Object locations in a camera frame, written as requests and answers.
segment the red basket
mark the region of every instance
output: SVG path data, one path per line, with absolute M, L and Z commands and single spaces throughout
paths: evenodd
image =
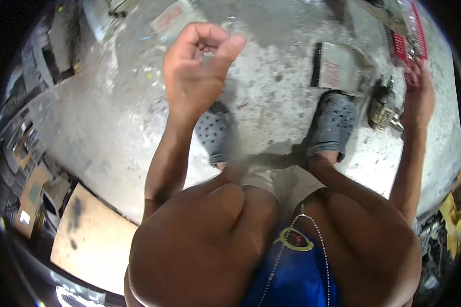
M 415 2 L 412 2 L 412 8 L 416 21 L 415 37 L 418 40 L 418 45 L 420 49 L 420 54 L 418 56 L 423 59 L 428 59 L 427 42 L 425 41 L 425 34 L 423 33 L 422 22 L 420 21 L 420 17 L 418 16 L 418 10 L 416 9 Z M 408 65 L 410 59 L 408 58 L 408 53 L 406 52 L 406 37 L 392 32 L 392 38 L 393 41 L 391 43 L 394 45 L 393 47 L 396 55 L 400 60 L 402 60 L 405 63 L 405 65 Z

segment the yellow cloth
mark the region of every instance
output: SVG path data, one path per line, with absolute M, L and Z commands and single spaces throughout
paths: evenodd
M 461 251 L 461 210 L 457 211 L 456 203 L 452 193 L 449 193 L 439 211 L 446 222 L 447 230 L 447 250 L 451 250 L 451 256 L 454 260 L 456 255 Z

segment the red writing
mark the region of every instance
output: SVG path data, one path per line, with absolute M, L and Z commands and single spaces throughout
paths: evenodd
M 172 11 L 169 11 L 166 14 L 160 16 L 160 19 L 155 23 L 155 27 L 160 32 L 167 31 L 167 28 L 169 28 L 171 21 L 176 19 L 177 16 L 181 15 L 182 12 L 183 10 L 181 8 L 181 5 L 177 5 Z
M 325 82 L 337 88 L 340 82 L 340 68 L 335 63 L 329 61 L 326 61 L 325 64 L 327 66 Z

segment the gray perforated shoe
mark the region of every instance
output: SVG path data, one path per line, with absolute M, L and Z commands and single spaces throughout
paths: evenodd
M 227 107 L 216 101 L 198 119 L 195 133 L 206 149 L 210 165 L 227 162 L 235 157 L 236 132 L 233 129 L 234 118 Z
M 357 108 L 347 95 L 328 91 L 318 102 L 313 122 L 303 144 L 308 158 L 325 151 L 339 152 L 338 162 L 345 156 L 345 146 L 357 123 Z

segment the wooden board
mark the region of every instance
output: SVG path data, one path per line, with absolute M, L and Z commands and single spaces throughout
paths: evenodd
M 123 295 L 136 230 L 78 184 L 60 220 L 50 260 L 85 282 Z

